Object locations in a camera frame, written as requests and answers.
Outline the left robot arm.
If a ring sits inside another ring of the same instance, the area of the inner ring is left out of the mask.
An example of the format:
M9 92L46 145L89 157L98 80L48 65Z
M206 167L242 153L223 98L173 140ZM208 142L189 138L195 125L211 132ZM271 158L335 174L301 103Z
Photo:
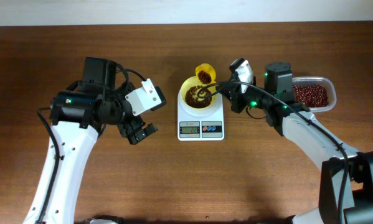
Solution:
M89 155L107 126L136 145L158 129L141 114L166 104L160 87L143 78L136 88L130 69L104 58L87 57L83 77L53 98L49 119L39 118L49 147L25 223L73 223Z

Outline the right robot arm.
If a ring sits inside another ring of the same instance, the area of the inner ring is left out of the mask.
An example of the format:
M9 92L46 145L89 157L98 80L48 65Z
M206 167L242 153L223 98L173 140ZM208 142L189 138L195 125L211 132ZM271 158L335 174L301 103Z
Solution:
M286 223L373 223L373 151L342 142L295 99L289 63L268 64L262 88L244 58L233 61L230 71L217 91L230 101L232 111L262 109L268 125L295 143L321 172L318 207L290 216Z

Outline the yellow measuring scoop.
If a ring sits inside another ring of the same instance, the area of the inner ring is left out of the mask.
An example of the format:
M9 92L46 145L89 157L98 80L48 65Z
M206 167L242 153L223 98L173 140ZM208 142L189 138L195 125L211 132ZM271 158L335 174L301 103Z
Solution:
M196 77L202 84L213 84L216 79L216 71L208 63L202 63L195 69Z

